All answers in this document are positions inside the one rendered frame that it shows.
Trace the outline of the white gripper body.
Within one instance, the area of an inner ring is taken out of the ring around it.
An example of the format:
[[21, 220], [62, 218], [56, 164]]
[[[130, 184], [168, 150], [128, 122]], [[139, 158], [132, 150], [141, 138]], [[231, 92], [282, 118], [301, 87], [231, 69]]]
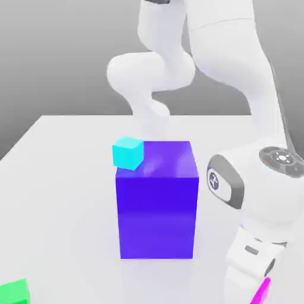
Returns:
[[224, 279], [224, 304], [261, 304], [260, 287], [264, 279], [264, 276], [255, 278], [229, 265]]

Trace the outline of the small magenta cube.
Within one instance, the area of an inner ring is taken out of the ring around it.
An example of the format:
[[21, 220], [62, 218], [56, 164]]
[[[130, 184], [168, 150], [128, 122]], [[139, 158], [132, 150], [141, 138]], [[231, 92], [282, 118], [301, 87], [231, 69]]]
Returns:
[[250, 304], [263, 304], [270, 288], [271, 279], [266, 277], [261, 283], [259, 289], [256, 291], [254, 297], [252, 298]]

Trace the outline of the small cyan cube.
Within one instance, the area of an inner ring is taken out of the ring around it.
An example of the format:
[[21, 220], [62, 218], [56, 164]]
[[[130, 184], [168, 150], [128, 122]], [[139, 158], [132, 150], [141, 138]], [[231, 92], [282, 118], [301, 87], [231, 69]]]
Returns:
[[112, 157], [115, 167], [134, 171], [144, 160], [144, 141], [121, 137], [112, 145]]

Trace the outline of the small green cube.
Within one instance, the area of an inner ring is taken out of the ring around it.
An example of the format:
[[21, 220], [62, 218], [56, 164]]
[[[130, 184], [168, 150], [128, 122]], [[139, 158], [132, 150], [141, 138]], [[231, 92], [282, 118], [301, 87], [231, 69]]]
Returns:
[[1, 285], [0, 304], [31, 304], [27, 280], [24, 278]]

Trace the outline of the large blue box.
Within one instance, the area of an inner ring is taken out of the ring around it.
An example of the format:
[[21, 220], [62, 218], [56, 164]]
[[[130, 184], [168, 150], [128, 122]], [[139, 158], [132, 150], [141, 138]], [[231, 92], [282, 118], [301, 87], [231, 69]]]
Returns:
[[191, 259], [199, 174], [189, 141], [146, 141], [135, 171], [116, 171], [122, 259]]

